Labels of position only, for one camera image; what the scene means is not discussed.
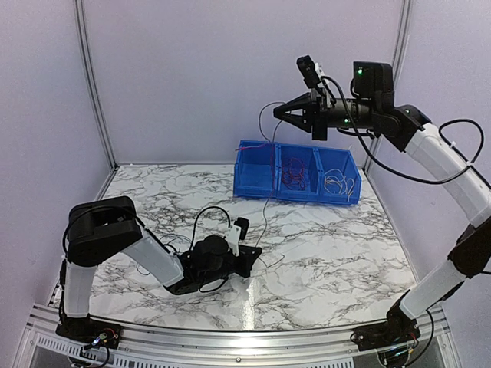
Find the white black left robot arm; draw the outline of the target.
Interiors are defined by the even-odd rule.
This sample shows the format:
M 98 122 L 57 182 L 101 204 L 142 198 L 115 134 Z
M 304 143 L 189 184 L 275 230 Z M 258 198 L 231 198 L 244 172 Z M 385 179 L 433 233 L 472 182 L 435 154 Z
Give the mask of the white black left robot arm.
M 60 315 L 79 340 L 96 336 L 97 325 L 89 318 L 94 275 L 99 265 L 119 253 L 141 265 L 172 295 L 203 293 L 206 285 L 225 284 L 232 274 L 249 278 L 262 249 L 242 244 L 248 230 L 248 219 L 229 220 L 225 235 L 193 238 L 188 250 L 178 252 L 145 226 L 127 196 L 77 205 L 69 212 L 62 237 Z

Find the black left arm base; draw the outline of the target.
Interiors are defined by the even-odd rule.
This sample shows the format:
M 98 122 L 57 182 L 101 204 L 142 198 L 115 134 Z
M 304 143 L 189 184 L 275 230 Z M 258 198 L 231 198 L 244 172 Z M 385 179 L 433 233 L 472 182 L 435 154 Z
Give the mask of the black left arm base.
M 87 346 L 105 345 L 117 349 L 120 343 L 122 326 L 86 317 L 68 317 L 63 306 L 58 309 L 59 321 L 55 333 L 58 336 L 85 343 Z

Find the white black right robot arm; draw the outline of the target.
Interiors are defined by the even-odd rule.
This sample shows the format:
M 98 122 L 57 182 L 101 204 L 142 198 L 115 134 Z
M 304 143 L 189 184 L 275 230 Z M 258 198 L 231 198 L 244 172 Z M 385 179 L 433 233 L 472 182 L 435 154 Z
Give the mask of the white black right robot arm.
M 355 61 L 353 97 L 335 97 L 334 82 L 309 56 L 296 61 L 309 91 L 273 110 L 274 117 L 307 133 L 313 140 L 326 140 L 327 131 L 352 129 L 358 140 L 362 129 L 384 137 L 400 152 L 419 163 L 431 179 L 412 177 L 383 164 L 389 173 L 431 186 L 442 186 L 463 210 L 469 224 L 457 239 L 447 259 L 387 312 L 380 336 L 396 343 L 410 330 L 410 321 L 453 294 L 466 280 L 484 272 L 490 260 L 490 184 L 477 172 L 474 159 L 466 159 L 443 137 L 442 128 L 415 106 L 396 106 L 394 76 L 390 64 Z

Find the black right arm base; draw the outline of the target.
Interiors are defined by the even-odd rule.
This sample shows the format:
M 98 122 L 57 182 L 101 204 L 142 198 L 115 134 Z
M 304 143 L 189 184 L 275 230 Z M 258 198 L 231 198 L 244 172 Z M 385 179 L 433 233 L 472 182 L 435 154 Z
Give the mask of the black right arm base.
M 400 303 L 394 304 L 387 312 L 386 320 L 378 323 L 355 327 L 350 340 L 359 351 L 390 347 L 408 341 L 416 341 L 420 330 L 415 319 L 410 319 L 401 309 Z

